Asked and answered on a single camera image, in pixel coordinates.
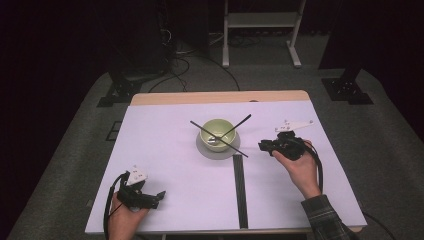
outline metal shelf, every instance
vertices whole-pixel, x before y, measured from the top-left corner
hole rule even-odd
[[[294,27],[297,12],[229,13],[228,28]]]
[[[228,0],[225,0],[224,15],[224,46],[222,47],[222,66],[230,66],[228,49],[228,29],[230,28],[262,28],[262,27],[292,27],[293,34],[287,41],[287,48],[296,68],[302,67],[294,44],[302,21],[303,9],[306,0],[300,1],[297,12],[274,12],[274,13],[229,13]]]

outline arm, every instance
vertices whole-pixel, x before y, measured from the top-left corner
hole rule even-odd
[[[324,239],[358,239],[347,228],[331,206],[326,195],[318,187],[317,166],[308,153],[296,161],[291,161],[281,153],[273,151],[272,155],[286,168],[292,182],[305,198],[303,209],[309,219],[316,240]]]
[[[111,215],[109,217],[109,240],[130,240],[138,225],[146,217],[149,209],[142,208],[132,212],[113,194]]]

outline black device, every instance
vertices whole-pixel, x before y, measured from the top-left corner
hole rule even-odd
[[[106,201],[105,212],[103,215],[103,230],[106,239],[109,239],[109,217],[114,213],[112,212],[109,215],[110,205],[112,203],[113,193],[115,192],[115,185],[119,180],[120,186],[117,198],[119,201],[122,202],[123,205],[128,207],[131,211],[138,211],[141,208],[156,209],[159,205],[159,201],[165,197],[166,191],[160,192],[156,196],[143,194],[141,188],[144,186],[146,182],[145,180],[134,183],[132,185],[127,185],[130,175],[131,174],[128,171],[119,175],[119,177],[116,178],[113,185],[109,189],[109,195]]]
[[[305,153],[306,148],[309,147],[305,145],[302,138],[295,136],[296,134],[293,131],[280,132],[275,140],[261,140],[258,143],[259,148],[261,151],[269,152],[270,156],[272,156],[272,151],[276,150],[286,158],[296,161]]]
[[[121,183],[118,191],[118,200],[121,201],[132,211],[140,210],[141,208],[156,209],[159,201],[165,197],[165,191],[158,193],[156,196],[143,194],[141,188],[146,181],[141,181],[128,186],[127,181],[130,173],[126,172],[125,176],[121,178]]]
[[[277,134],[277,139],[261,140],[258,145],[261,151],[268,152],[270,156],[272,156],[272,151],[276,150],[292,161],[296,161],[302,157],[305,151],[310,153],[317,164],[319,189],[321,192],[323,191],[324,176],[322,172],[322,163],[318,157],[318,153],[313,146],[307,146],[302,138],[296,137],[293,131],[280,132]]]

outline white table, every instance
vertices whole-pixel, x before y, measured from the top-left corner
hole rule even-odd
[[[248,229],[240,229],[232,153],[211,159],[197,141],[199,129],[213,118],[238,123],[244,157]],[[133,165],[145,170],[146,194],[166,190],[158,209],[138,228],[166,233],[302,233],[310,231],[302,195],[286,170],[258,142],[275,139],[284,120],[314,124],[296,131],[317,149],[324,169],[324,193],[343,222],[354,230],[366,225],[346,175],[304,91],[137,94],[128,107],[88,219],[86,232],[103,233],[109,187]]]

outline wooden table edge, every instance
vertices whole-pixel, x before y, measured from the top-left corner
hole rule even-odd
[[[230,102],[275,102],[310,100],[303,90],[285,91],[237,91],[237,92],[182,92],[182,93],[138,93],[130,103],[137,105],[230,103]]]

